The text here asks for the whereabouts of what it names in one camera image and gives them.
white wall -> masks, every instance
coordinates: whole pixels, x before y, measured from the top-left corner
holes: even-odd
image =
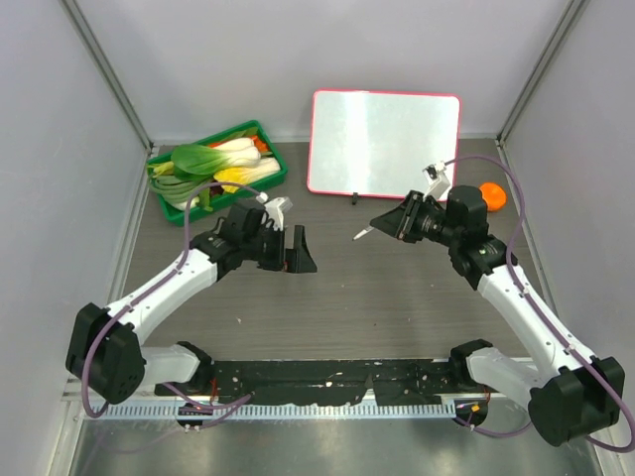
[[[634,16],[590,2],[508,149],[561,318],[619,360],[635,410]]]
[[[56,1],[0,17],[0,461],[40,476],[74,316],[104,303],[144,152]]]
[[[498,133],[568,0],[78,0],[150,136],[305,139],[320,87],[450,92]]]

green tray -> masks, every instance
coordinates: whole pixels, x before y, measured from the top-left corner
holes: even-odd
[[[285,164],[285,161],[282,160],[282,158],[280,157],[280,154],[278,154],[278,150],[271,143],[271,141],[269,140],[269,137],[267,137],[267,134],[265,134],[264,129],[262,128],[262,126],[260,125],[258,121],[245,122],[244,124],[240,124],[236,127],[232,127],[231,129],[227,129],[226,131],[223,131],[219,134],[214,134],[213,136],[205,137],[204,139],[201,139],[200,141],[197,141],[194,143],[205,146],[213,142],[220,142],[225,137],[235,132],[251,129],[252,127],[258,128],[258,137],[260,138],[261,141],[267,144],[267,147],[269,147],[269,150],[273,153],[273,157],[275,157],[276,160],[278,161],[278,164],[280,164],[279,172],[276,172],[275,174],[271,176],[261,178],[260,180],[254,181],[253,183],[249,183],[250,186],[253,186],[259,191],[263,191],[273,186],[279,185],[283,181],[285,181],[285,175],[287,174],[288,169],[287,169],[287,164]],[[162,156],[152,159],[151,161],[148,162],[148,164],[162,164],[163,162],[170,161],[171,159],[172,159],[172,152],[168,152],[167,154],[163,154]],[[159,202],[161,203],[161,209],[163,210],[163,214],[166,215],[166,218],[168,219],[168,221],[171,223],[174,223],[177,226],[183,226],[186,213],[184,211],[180,211],[174,208],[173,206],[171,206],[169,203],[167,203],[164,200],[162,196],[155,193],[153,193],[153,195],[155,195],[159,199]],[[209,215],[210,213],[213,213],[214,211],[218,211],[221,208],[225,208],[231,205],[238,198],[245,197],[245,196],[252,196],[252,194],[247,190],[241,189],[241,190],[237,190],[234,193],[226,192],[223,195],[216,196],[210,202],[211,206],[213,207],[213,211],[205,211],[202,208],[199,208],[197,206],[194,207],[192,210],[190,210],[190,223],[192,223],[193,221],[197,221],[198,219],[203,218]]]

gray table surface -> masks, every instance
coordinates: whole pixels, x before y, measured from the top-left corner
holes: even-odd
[[[408,245],[379,232],[351,241],[397,200],[362,198],[352,206],[350,197],[310,193],[308,144],[278,147],[289,174],[270,196],[291,198],[287,223],[307,226],[318,272],[269,273],[247,263],[186,302],[147,345],[187,340],[216,359],[439,358],[457,344],[484,338],[510,356],[527,355],[498,312],[452,269],[440,245]],[[492,140],[466,140],[460,154],[497,156],[497,151]],[[508,188],[493,165],[472,161],[457,167],[456,183],[484,181]],[[490,214],[491,232],[504,241],[518,219],[509,196],[503,210]],[[192,233],[213,227],[221,214],[196,222]],[[149,196],[126,290],[163,270],[182,246],[183,228],[166,221],[157,198]],[[515,253],[538,287],[524,239]]]

orange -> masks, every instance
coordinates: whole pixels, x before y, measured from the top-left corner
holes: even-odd
[[[487,211],[498,211],[507,203],[507,193],[498,183],[487,181],[479,189],[487,203]]]

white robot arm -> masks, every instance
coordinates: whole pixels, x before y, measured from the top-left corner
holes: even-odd
[[[88,371],[90,388],[107,403],[119,404],[140,386],[165,382],[182,384],[189,394],[205,391],[213,362],[202,350],[188,342],[166,348],[143,344],[186,300],[211,287],[245,260],[255,261],[267,271],[316,272],[304,226],[295,227],[294,247],[285,249],[284,213],[289,208],[287,197],[264,205],[255,200],[239,200],[226,219],[218,220],[214,230],[190,241],[184,263],[181,254],[141,288],[105,308],[92,303],[85,306],[75,320],[66,368],[81,379],[84,364],[90,360],[90,346],[109,324],[112,328],[99,342]],[[162,283],[168,275],[171,277]],[[135,302],[136,297],[149,290],[153,292]],[[113,316],[120,314],[118,321],[112,322]]]
[[[458,379],[495,389],[526,409],[539,434],[554,446],[615,424],[619,407],[585,364],[621,398],[624,371],[619,363],[595,357],[536,293],[507,246],[488,233],[487,206],[478,188],[455,186],[443,208],[437,199],[449,185],[445,164],[424,173],[425,193],[411,190],[364,232],[378,229],[407,243],[428,239],[445,245],[454,269],[501,313],[533,359],[529,366],[484,340],[468,342],[450,352]]]

